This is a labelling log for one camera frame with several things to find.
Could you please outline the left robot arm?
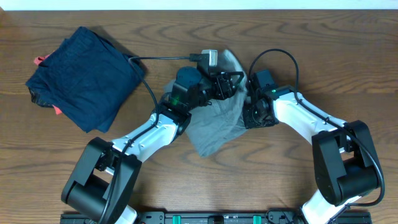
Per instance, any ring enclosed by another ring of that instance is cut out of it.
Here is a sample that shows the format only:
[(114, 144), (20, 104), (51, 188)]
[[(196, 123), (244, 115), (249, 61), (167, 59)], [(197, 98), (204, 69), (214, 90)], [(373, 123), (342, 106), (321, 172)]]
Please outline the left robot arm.
[(62, 202), (95, 223), (134, 223), (137, 212), (128, 203), (142, 163), (185, 131), (190, 110), (231, 98), (243, 79), (243, 72), (181, 68), (171, 92), (142, 126), (121, 138), (94, 138), (86, 145), (63, 188)]

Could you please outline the grey shorts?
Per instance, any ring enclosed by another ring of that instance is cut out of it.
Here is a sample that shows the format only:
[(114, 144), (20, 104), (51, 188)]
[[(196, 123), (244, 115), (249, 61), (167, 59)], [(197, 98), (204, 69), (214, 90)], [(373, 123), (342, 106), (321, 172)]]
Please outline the grey shorts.
[(215, 153), (222, 145), (246, 132), (243, 104), (247, 95), (247, 75), (229, 50), (218, 53), (218, 64), (213, 76), (219, 72), (244, 73), (243, 81), (231, 98), (214, 99), (211, 77), (197, 67), (181, 68), (175, 80), (164, 86), (169, 102), (192, 115), (185, 132), (202, 157)]

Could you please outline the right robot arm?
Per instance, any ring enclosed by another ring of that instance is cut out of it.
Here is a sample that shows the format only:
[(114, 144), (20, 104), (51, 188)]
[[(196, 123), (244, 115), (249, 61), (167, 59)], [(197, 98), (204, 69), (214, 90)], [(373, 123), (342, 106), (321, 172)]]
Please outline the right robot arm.
[(385, 181), (368, 126), (346, 122), (313, 104), (291, 86), (279, 87), (267, 70), (249, 77), (249, 101), (243, 109), (248, 129), (284, 123), (312, 145), (317, 191), (300, 209), (303, 223), (334, 223), (358, 199), (380, 189), (374, 202), (385, 192)]

